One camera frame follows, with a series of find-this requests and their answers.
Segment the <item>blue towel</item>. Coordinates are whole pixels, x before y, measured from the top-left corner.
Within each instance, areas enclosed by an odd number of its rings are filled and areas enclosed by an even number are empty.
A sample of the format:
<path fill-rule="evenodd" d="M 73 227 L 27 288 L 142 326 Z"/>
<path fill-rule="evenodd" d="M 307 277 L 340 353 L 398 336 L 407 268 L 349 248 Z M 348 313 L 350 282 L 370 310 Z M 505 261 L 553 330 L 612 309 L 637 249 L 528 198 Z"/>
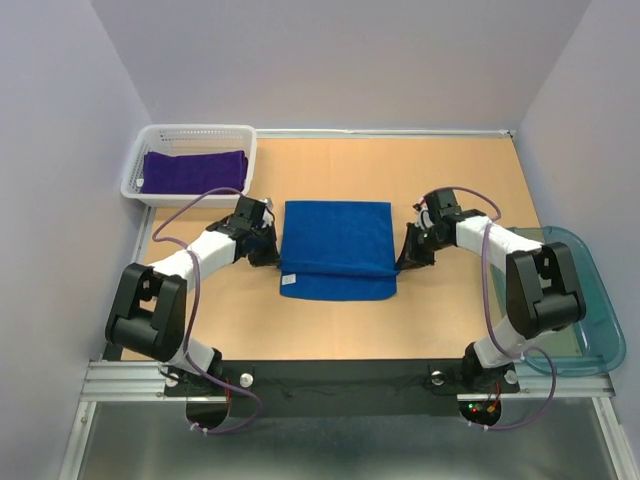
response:
<path fill-rule="evenodd" d="M 284 214 L 282 296 L 339 302 L 396 294 L 390 203 L 290 200 Z"/>

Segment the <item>purple towel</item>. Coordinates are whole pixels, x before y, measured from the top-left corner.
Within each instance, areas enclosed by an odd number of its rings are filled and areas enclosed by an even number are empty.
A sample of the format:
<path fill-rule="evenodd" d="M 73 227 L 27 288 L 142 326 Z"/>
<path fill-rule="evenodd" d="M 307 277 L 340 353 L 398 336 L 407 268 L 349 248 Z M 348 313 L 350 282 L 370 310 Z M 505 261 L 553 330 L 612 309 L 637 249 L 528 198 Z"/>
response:
<path fill-rule="evenodd" d="M 242 150 L 169 156 L 149 152 L 143 162 L 142 194 L 198 195 L 216 188 L 244 189 L 248 159 Z"/>

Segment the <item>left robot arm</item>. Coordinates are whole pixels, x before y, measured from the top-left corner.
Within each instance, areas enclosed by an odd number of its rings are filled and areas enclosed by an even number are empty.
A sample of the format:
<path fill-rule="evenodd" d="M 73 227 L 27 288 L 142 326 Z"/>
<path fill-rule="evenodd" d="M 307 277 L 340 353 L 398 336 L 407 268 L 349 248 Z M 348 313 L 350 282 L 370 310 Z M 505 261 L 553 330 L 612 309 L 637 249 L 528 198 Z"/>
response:
<path fill-rule="evenodd" d="M 223 380 L 222 354 L 192 337 L 201 297 L 201 283 L 218 270 L 245 258 L 253 267 L 279 261 L 275 216 L 268 199 L 241 196 L 232 214 L 210 224 L 191 243 L 162 237 L 156 243 L 179 247 L 150 265 L 132 263 L 122 272 L 105 327 L 115 346 L 152 358 L 188 373 L 199 393 L 219 387 L 244 393 Z"/>

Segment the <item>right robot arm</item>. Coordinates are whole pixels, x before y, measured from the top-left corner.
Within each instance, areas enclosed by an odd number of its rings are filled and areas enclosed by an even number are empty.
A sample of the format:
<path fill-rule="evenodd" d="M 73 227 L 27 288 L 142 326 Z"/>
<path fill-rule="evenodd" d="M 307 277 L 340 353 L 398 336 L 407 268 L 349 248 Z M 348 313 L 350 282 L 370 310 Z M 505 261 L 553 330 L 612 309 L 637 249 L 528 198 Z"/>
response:
<path fill-rule="evenodd" d="M 506 313 L 486 324 L 486 337 L 469 344 L 460 366 L 462 383 L 472 390 L 491 384 L 514 360 L 536 350 L 535 341 L 583 320 L 587 307 L 571 249 L 541 243 L 499 225 L 500 211 L 488 215 L 463 209 L 459 187 L 441 187 L 414 204 L 414 222 L 395 267 L 399 271 L 432 266 L 437 252 L 457 247 L 479 255 L 482 294 L 489 294 L 488 270 L 506 280 Z"/>

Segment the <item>teal translucent plastic bin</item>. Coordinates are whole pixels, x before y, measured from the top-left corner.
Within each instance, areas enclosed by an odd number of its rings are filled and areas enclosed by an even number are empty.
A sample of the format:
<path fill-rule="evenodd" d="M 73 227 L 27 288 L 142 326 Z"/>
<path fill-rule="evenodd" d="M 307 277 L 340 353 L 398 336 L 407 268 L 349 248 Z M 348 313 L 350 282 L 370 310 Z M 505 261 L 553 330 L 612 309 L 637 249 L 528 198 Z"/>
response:
<path fill-rule="evenodd" d="M 560 377 L 608 373 L 624 361 L 626 341 L 591 252 L 571 231 L 557 226 L 512 227 L 513 233 L 541 243 L 566 244 L 576 262 L 586 300 L 586 316 L 566 329 L 536 339 L 552 357 Z"/>

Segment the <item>white plastic mesh basket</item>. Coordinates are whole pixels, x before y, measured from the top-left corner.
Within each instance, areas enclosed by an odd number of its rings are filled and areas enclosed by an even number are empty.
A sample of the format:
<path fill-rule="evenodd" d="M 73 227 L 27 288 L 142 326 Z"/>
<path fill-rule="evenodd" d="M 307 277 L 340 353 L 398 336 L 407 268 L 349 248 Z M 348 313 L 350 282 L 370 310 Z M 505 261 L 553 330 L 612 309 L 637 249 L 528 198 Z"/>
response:
<path fill-rule="evenodd" d="M 257 131 L 248 125 L 224 124 L 153 124 L 138 133 L 128 154 L 120 193 L 150 207 L 179 208 L 195 197 L 186 194 L 146 194 L 143 185 L 144 157 L 149 152 L 169 156 L 220 154 L 243 151 L 247 158 L 247 173 L 241 181 L 241 193 L 250 192 L 255 171 Z"/>

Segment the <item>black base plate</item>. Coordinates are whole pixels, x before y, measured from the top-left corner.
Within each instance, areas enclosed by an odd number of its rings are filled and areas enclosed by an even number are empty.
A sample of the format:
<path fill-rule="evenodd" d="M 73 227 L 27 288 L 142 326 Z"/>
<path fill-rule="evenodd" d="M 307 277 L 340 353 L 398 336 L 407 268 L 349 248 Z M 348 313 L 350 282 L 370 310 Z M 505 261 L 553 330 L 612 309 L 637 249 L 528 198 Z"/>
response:
<path fill-rule="evenodd" d="M 455 416 L 465 395 L 484 400 L 520 390 L 513 365 L 467 379 L 460 359 L 226 360 L 222 367 L 226 387 L 163 366 L 164 393 L 186 399 L 190 411 L 209 412 L 219 398 L 222 413 L 248 419 Z"/>

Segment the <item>aluminium frame rail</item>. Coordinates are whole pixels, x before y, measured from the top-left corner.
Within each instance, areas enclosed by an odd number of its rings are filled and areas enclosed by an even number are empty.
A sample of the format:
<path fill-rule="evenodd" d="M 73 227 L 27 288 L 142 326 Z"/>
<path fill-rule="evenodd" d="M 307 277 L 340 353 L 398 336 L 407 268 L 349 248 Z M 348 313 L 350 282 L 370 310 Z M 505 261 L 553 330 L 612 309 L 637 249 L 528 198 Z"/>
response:
<path fill-rule="evenodd" d="M 87 365 L 58 474 L 60 479 L 83 477 L 101 405 L 151 401 L 162 397 L 161 380 L 155 364 L 123 360 L 122 355 L 122 349 L 106 346 L 99 359 Z"/>

